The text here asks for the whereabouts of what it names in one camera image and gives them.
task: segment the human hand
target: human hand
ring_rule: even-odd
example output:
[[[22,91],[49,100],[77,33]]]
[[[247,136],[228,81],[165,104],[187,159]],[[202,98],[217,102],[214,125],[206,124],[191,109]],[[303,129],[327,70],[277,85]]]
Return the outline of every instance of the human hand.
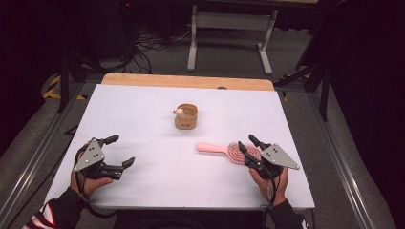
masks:
[[[84,151],[80,153],[80,155],[78,156],[79,158],[81,158],[81,156],[83,155]],[[79,179],[84,179],[83,175],[79,175]],[[99,178],[99,179],[89,179],[86,178],[85,180],[83,180],[84,182],[84,195],[86,197],[89,197],[92,195],[92,193],[99,187],[102,187],[104,185],[107,185],[109,183],[112,183],[113,180],[109,177],[103,177],[103,178]],[[72,171],[71,173],[71,185],[69,186],[71,189],[73,189],[75,192],[77,192],[79,194],[78,191],[78,187],[77,187],[77,182],[76,182],[76,177],[75,177],[75,172]]]
[[[270,199],[268,199],[268,194],[267,194],[267,186],[270,192],[273,190],[273,185],[270,180],[265,180],[262,179],[257,173],[256,170],[250,168],[249,172],[253,178],[253,180],[257,183],[259,186],[260,194],[262,194],[263,198],[267,200],[267,202],[270,202]],[[288,168],[283,168],[283,172],[274,179],[274,183],[277,185],[277,191],[276,191],[276,196],[273,202],[273,206],[277,206],[278,204],[284,202],[286,200],[285,192],[287,189],[287,183],[288,183]]]

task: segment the wooden cup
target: wooden cup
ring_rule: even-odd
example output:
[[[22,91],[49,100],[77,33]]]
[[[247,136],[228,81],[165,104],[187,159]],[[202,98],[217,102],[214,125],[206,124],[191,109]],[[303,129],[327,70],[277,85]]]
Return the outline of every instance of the wooden cup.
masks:
[[[193,130],[197,125],[197,115],[199,110],[193,104],[184,103],[178,106],[184,111],[183,116],[176,115],[175,125],[180,130]]]

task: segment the white table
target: white table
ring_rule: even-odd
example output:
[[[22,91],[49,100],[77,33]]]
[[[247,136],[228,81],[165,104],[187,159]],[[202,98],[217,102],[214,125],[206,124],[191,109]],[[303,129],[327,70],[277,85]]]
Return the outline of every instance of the white table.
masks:
[[[199,108],[194,130],[175,128],[173,110],[182,103]],[[85,142],[119,135],[117,142],[102,148],[105,162],[120,165],[135,156],[135,163],[121,180],[96,190],[94,205],[258,210],[266,202],[247,167],[196,148],[199,141],[249,143],[249,134],[278,143],[302,168],[276,92],[97,85],[46,201],[66,190],[75,153]],[[288,172],[286,195],[295,209],[314,208],[304,169]]]

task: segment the white metal stand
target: white metal stand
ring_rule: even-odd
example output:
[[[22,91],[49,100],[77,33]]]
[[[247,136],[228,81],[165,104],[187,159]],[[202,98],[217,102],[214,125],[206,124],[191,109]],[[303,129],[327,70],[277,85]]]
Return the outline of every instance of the white metal stand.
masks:
[[[277,10],[271,15],[248,15],[234,13],[197,12],[197,6],[193,6],[191,18],[191,45],[188,54],[187,70],[192,72],[196,66],[197,55],[197,28],[217,28],[233,30],[264,31],[265,39],[258,43],[258,51],[262,59],[266,74],[272,74],[270,63],[266,53],[268,40],[274,27]]]

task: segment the pink hair brush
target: pink hair brush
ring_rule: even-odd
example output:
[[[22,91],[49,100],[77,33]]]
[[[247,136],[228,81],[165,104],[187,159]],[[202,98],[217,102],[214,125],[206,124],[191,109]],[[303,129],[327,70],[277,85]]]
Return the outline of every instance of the pink hair brush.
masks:
[[[252,156],[256,157],[257,159],[261,159],[261,152],[258,148],[254,145],[245,145],[247,148],[247,152]],[[238,143],[232,142],[229,146],[219,146],[219,145],[212,145],[208,143],[199,142],[197,143],[197,150],[199,152],[210,152],[210,153],[224,153],[226,154],[229,159],[235,164],[245,164],[245,156],[239,150]]]

